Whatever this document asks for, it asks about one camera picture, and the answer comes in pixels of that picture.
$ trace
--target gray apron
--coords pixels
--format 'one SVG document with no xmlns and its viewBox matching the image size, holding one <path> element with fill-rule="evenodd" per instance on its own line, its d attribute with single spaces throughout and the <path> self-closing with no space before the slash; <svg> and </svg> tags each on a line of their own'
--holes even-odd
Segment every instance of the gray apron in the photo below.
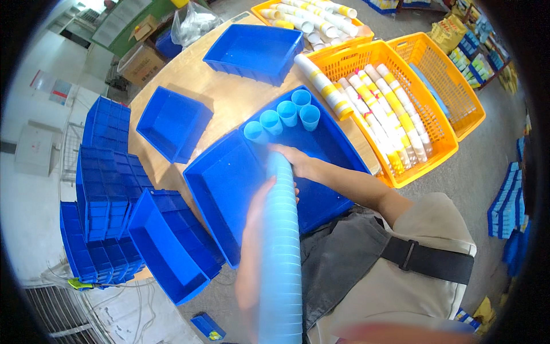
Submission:
<svg viewBox="0 0 550 344">
<path fill-rule="evenodd" d="M 390 236 L 372 210 L 355 205 L 300 238 L 304 343 L 317 320 L 369 272 Z"/>
</svg>

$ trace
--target electrical box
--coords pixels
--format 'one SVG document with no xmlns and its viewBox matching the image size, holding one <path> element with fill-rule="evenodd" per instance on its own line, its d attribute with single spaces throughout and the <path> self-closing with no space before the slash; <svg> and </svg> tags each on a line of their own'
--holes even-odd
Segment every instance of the electrical box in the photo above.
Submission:
<svg viewBox="0 0 550 344">
<path fill-rule="evenodd" d="M 50 175 L 53 133 L 25 125 L 15 151 L 15 170 L 35 176 Z"/>
</svg>

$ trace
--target beige shirt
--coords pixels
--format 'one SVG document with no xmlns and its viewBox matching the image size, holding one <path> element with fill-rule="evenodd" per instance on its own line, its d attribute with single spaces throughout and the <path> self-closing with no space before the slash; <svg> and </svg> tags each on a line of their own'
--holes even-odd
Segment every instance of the beige shirt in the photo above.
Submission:
<svg viewBox="0 0 550 344">
<path fill-rule="evenodd" d="M 476 246 L 453 202 L 443 193 L 422 197 L 394 223 L 392 235 L 414 239 L 421 245 L 476 254 Z M 434 318 L 453 319 L 460 307 L 465 285 L 403 271 L 380 258 L 335 307 L 319 319 L 307 335 L 311 344 L 334 344 L 333 333 L 343 326 L 370 320 L 424 323 Z"/>
</svg>

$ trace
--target wooden tabletop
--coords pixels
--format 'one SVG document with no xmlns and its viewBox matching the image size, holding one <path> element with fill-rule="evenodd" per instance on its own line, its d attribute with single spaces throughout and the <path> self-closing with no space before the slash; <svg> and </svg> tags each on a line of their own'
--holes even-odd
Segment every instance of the wooden tabletop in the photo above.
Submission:
<svg viewBox="0 0 550 344">
<path fill-rule="evenodd" d="M 198 100 L 214 113 L 189 163 L 266 104 L 300 85 L 306 85 L 321 100 L 328 112 L 333 115 L 369 170 L 373 174 L 377 173 L 380 170 L 380 165 L 357 125 L 350 118 L 345 121 L 338 121 L 324 99 L 297 66 L 292 67 L 280 87 L 275 87 L 252 79 L 242 78 L 238 75 L 215 72 L 202 61 L 212 44 L 229 25 L 234 23 L 264 25 L 249 12 L 241 13 L 226 21 L 178 54 L 130 103 L 128 152 L 139 157 L 155 188 L 178 190 L 197 219 L 205 226 L 204 220 L 183 179 L 182 173 L 187 165 L 182 163 L 170 164 L 149 142 L 136 132 L 141 114 L 158 86 Z M 136 275 L 135 279 L 141 280 L 148 277 L 151 277 L 151 273 L 145 268 Z"/>
</svg>

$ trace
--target black shoulder strap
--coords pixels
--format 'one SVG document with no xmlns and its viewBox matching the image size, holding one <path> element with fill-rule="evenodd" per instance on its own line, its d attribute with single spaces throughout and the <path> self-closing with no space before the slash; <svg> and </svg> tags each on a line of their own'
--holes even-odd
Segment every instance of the black shoulder strap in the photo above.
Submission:
<svg viewBox="0 0 550 344">
<path fill-rule="evenodd" d="M 467 285 L 474 266 L 474 257 L 445 251 L 391 237 L 381 255 L 405 271 L 412 270 L 437 279 Z"/>
</svg>

